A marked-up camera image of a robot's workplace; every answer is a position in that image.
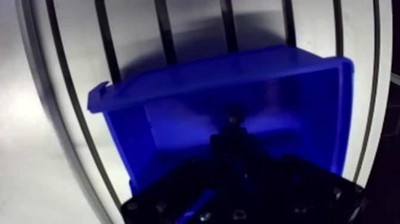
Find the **blue plastic bin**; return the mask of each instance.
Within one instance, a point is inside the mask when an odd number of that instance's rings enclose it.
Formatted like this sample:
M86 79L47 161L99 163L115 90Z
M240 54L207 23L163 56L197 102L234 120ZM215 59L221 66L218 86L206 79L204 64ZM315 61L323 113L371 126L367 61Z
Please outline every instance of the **blue plastic bin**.
M298 155L341 174L349 134L353 65L275 46L99 84L88 109L102 112L135 193L190 157L207 158L224 110L273 157Z

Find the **screw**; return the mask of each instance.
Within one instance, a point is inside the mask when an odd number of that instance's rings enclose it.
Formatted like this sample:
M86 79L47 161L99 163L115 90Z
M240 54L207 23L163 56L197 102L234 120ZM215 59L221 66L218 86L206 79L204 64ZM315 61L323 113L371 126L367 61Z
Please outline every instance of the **screw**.
M127 208L128 208L128 210L131 210L131 211L136 210L136 209L138 209L138 204L136 202L131 202L127 205Z
M211 212L208 211L200 215L201 222L207 222L210 218L211 218Z
M336 200L338 200L340 198L340 196L342 195L342 190L339 188L334 188L333 193L335 195Z
M295 213L304 214L307 212L307 208L302 204L295 205Z
M244 210L235 210L232 213L232 218L234 220L244 220L247 219L247 214Z
M167 208L167 203L160 201L159 203L157 203L155 208L157 209L158 213L161 214Z
M361 193L361 191L363 191L363 188L360 187L360 186L358 186L358 185L356 185L356 186L354 187L354 190L355 190L355 192L357 192L357 193Z

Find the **white surface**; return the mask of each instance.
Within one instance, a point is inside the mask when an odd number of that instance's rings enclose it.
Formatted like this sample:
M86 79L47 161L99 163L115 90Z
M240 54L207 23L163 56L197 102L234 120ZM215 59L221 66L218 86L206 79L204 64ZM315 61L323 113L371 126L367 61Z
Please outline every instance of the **white surface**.
M40 33L43 34L43 51L53 79L61 112L99 196L115 223L122 223L119 212L96 170L72 110L49 32L45 1L37 2L40 5L38 15L40 16L39 27L42 29ZM381 57L385 57L385 59L382 59L380 74L389 74L389 72L385 73L385 70L390 70L388 50L391 41L388 38L390 36L388 33L391 33L391 28L388 25L389 22L387 22L388 16L390 16L389 2L389 0L381 0L381 16L385 16L382 23L386 24L385 27L382 26L381 32L381 47L385 45L381 49ZM86 109L89 90L99 82L110 80L96 20L94 1L56 0L55 3L62 40L82 110L111 182L120 200L124 202L130 196L127 172L110 137L104 118L100 114L90 114ZM245 51L264 47L272 43L275 44L275 41L280 43L284 39L285 29L280 1L232 0L232 4L236 13L239 50ZM354 97L357 101L355 100L356 103L354 104L351 141L343 173L344 177L352 179L364 138L366 115L369 109L371 68L373 65L371 60L373 59L371 56L373 55L374 36L373 12L372 1L370 0L343 0L342 4L345 55L350 57L356 65ZM136 72L164 64L162 55L160 55L161 44L158 40L158 24L153 6L153 1L145 0L106 1L115 50L122 69L132 64L147 63L144 66L133 66L134 72ZM226 54L220 1L167 0L167 6L177 58L180 63ZM322 57L335 56L335 18L332 0L293 1L293 13L298 46ZM258 34L257 30L268 34L268 37L262 38L263 35L255 37ZM376 152L374 144L377 144L377 133L375 130L380 132L382 128L382 107L379 105L384 105L384 103L378 103L378 101L386 102L386 81L384 79L385 77L382 78L382 81L380 80L378 86L377 109L374 112L373 126L371 127L371 135L374 135L374 137L370 137L370 142L368 142L364 159L365 167L363 166L361 169L360 182L365 176L368 176Z
M99 198L114 223L123 223L119 210L95 166L73 111L51 35L45 1L37 1L38 29L43 54L67 129ZM110 80L93 1L55 1L61 38L79 102L110 181L121 202L130 198L129 177L101 114L86 109L88 92Z
M353 107L343 177L353 181L371 100L374 69L373 2L342 1L344 55L354 63Z
M240 51L286 43L282 0L232 0Z
M179 63L226 54L220 0L167 0Z
M99 223L30 74L14 1L0 2L0 223Z
M292 2L297 47L321 57L335 56L335 16L332 0Z
M379 1L380 11L380 60L375 109L371 124L370 137L365 151L357 183L365 186L374 163L376 151L385 119L392 66L392 3L391 0Z
M107 0L105 6L123 77L165 66L154 1Z

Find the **bolt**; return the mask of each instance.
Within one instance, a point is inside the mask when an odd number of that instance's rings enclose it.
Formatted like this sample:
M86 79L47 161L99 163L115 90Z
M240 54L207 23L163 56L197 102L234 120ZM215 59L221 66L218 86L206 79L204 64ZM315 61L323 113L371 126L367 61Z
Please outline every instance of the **bolt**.
M232 213L232 218L234 220L244 220L247 219L247 214L244 210L235 210Z
M201 222L207 222L211 218L211 212L206 211L200 215Z
M157 203L155 208L157 209L158 213L161 214L167 208L167 203L160 201L159 203Z
M355 192L357 192L357 193L361 193L361 191L363 191L363 188L360 187L360 186L358 186L358 185L356 185L356 186L354 187L354 190L355 190Z
M136 209L138 209L138 204L136 202L131 202L127 205L127 208L128 208L128 210L131 210L131 211L136 210Z
M342 190L339 188L334 188L333 193L335 195L336 200L338 200L340 198L340 196L342 195Z
M295 205L295 213L304 214L307 212L307 208L302 204Z

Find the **bin lip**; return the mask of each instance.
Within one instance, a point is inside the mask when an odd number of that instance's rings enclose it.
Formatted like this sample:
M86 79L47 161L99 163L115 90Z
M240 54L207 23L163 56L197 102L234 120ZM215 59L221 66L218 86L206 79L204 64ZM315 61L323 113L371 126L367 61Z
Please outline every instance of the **bin lip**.
M184 71L185 74L190 73L190 69L193 66L207 67L211 66L211 63L215 63L215 61L217 60L241 60L244 57L254 57L257 59L258 55L262 56L263 54L265 55L267 53L267 55L271 56L272 54L281 54L282 52L287 54L286 56L293 55L293 57L306 57L307 60L304 60L303 62L300 61L301 60L300 59L298 60L300 62L295 61L292 64L286 61L285 63L288 64L287 67L282 67L280 69L276 69L273 71L266 71L262 75L256 74L248 76L246 75L232 76L224 78L223 82L220 83L211 83L211 84L204 83L200 87L195 86L194 88L193 87L174 88L171 89L171 91L167 94L164 93L164 94L147 95L142 98L134 96L136 97L136 99L127 94L127 90L129 90L132 87L132 84L134 84L135 81L138 80L138 77L151 76L152 74L158 74L158 73L165 73L165 75L168 76L168 73L171 74L174 72L180 73L182 75L182 71ZM321 58L304 50L298 48L291 48L287 46L274 46L265 49L258 49L256 51L222 55L214 58L207 58L205 60L193 61L189 63L161 68L158 70L148 71L140 75L137 75L131 79L127 79L123 83L116 85L108 85L108 82L102 82L89 92L87 109L91 113L121 110L135 105L141 105L144 102L166 97L172 97L174 95L194 93L198 91L219 88L222 86L234 86L234 85L259 82L269 79L277 79L281 77L293 76L297 74L309 73L319 70L334 69L342 67L344 64L348 65L346 67L347 69L340 71L339 73L342 75L351 75L354 71L353 63L351 60L345 57ZM255 71L260 72L262 71L263 68L256 70L256 69L249 69L248 67L247 68L240 67L239 69L240 69L240 74L247 74L252 72L254 73Z

